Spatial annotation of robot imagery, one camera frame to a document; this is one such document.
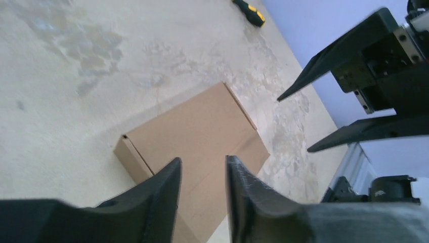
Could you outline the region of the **brown cardboard box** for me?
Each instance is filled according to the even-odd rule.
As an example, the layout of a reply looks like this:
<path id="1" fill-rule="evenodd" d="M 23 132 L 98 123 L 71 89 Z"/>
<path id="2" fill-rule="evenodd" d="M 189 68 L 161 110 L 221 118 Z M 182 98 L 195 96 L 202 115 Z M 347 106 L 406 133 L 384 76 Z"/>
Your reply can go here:
<path id="1" fill-rule="evenodd" d="M 136 183 L 182 160 L 173 242 L 207 242 L 227 214 L 225 157 L 257 174 L 269 158 L 256 125 L 223 82 L 123 134 L 114 154 Z"/>

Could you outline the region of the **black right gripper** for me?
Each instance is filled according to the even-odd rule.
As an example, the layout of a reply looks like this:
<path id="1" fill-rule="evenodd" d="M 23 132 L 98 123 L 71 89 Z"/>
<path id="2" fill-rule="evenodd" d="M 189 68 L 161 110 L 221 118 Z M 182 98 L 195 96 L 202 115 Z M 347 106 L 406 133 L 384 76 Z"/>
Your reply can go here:
<path id="1" fill-rule="evenodd" d="M 277 101 L 331 71 L 342 91 L 354 93 L 367 114 L 428 113 L 428 1 L 409 1 L 398 25 L 382 7 L 316 54 Z M 381 116 L 341 127 L 308 148 L 318 152 L 344 144 L 428 135 L 428 115 Z"/>

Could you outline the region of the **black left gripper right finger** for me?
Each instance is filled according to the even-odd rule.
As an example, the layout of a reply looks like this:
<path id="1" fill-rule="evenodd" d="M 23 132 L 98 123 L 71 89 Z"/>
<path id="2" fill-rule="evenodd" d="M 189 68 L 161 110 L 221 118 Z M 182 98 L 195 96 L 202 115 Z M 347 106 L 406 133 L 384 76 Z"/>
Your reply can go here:
<path id="1" fill-rule="evenodd" d="M 231 242 L 428 242 L 428 210 L 410 202 L 299 204 L 228 155 Z"/>

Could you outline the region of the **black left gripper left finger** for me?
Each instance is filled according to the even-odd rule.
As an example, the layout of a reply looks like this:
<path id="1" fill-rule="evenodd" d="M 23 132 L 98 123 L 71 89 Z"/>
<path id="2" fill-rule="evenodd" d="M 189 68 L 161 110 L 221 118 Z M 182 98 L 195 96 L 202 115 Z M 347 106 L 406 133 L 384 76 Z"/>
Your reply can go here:
<path id="1" fill-rule="evenodd" d="M 182 161 L 94 208 L 57 199 L 1 201 L 1 242 L 171 242 Z"/>

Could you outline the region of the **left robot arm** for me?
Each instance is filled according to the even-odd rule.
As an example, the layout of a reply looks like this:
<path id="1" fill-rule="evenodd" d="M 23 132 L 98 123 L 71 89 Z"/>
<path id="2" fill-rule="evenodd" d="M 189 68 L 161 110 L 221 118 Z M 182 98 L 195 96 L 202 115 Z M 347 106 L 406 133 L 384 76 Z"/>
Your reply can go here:
<path id="1" fill-rule="evenodd" d="M 95 208 L 56 199 L 1 201 L 1 242 L 172 242 L 182 161 Z M 226 156 L 231 242 L 428 242 L 428 210 L 412 194 L 415 179 L 375 179 L 367 195 L 292 201 Z"/>

